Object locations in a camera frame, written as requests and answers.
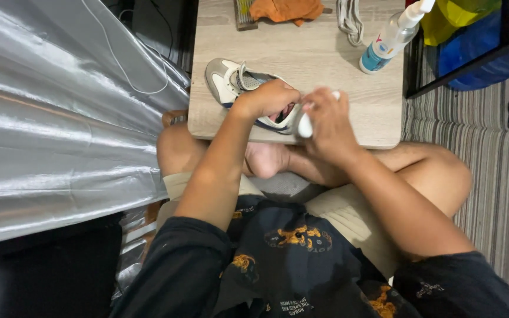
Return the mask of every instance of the silver curtain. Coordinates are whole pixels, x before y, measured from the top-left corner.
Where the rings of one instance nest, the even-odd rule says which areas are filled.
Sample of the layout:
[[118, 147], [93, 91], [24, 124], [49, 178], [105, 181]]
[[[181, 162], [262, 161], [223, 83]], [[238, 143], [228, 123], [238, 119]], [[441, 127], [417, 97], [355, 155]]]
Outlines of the silver curtain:
[[0, 0], [0, 241], [165, 198], [156, 137], [187, 86], [100, 0]]

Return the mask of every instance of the white sneaker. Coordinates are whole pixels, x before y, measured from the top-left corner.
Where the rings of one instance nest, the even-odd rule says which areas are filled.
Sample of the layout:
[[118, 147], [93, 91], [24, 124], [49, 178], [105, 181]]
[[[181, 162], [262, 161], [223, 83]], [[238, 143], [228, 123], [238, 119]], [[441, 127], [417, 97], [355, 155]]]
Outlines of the white sneaker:
[[[255, 72], [248, 69], [245, 62], [238, 64], [224, 58], [216, 58], [205, 68], [205, 80], [213, 97], [225, 108], [231, 108], [239, 95], [249, 90], [256, 90], [260, 84], [280, 76]], [[300, 105], [286, 107], [274, 120], [265, 116], [257, 119], [255, 124], [280, 134], [290, 135], [293, 132], [293, 121]]]

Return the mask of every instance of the shoe tongue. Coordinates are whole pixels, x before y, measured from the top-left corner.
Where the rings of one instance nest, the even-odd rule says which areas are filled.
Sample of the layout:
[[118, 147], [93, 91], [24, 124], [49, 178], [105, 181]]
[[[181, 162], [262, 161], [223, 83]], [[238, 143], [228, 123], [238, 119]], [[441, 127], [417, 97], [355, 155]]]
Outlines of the shoe tongue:
[[229, 77], [231, 85], [240, 90], [256, 90], [260, 83], [247, 73], [247, 65], [245, 62]]

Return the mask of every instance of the yellow bag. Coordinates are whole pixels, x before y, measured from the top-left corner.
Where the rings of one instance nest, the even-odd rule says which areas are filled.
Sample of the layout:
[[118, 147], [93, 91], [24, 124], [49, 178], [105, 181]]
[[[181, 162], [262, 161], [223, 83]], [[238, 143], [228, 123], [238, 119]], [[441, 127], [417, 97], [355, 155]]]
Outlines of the yellow bag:
[[424, 44], [433, 47], [449, 39], [457, 29], [472, 24], [500, 8], [500, 0], [436, 0], [421, 19]]

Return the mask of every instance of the black t-shirt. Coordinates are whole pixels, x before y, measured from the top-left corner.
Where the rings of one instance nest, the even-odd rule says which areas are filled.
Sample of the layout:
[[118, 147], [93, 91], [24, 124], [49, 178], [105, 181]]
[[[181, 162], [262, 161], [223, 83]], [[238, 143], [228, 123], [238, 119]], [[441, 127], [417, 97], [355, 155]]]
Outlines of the black t-shirt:
[[509, 318], [478, 252], [405, 264], [393, 285], [303, 205], [240, 196], [227, 233], [168, 219], [111, 317]]

